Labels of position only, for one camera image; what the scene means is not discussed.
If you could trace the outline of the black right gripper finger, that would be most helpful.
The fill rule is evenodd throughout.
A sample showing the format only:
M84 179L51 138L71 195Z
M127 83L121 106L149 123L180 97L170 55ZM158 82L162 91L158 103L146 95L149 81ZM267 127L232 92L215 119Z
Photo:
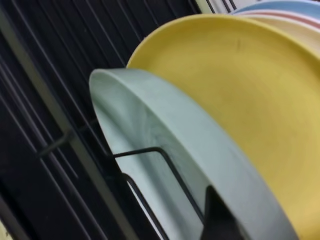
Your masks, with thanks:
M212 186L206 188L201 240L244 240L237 221Z

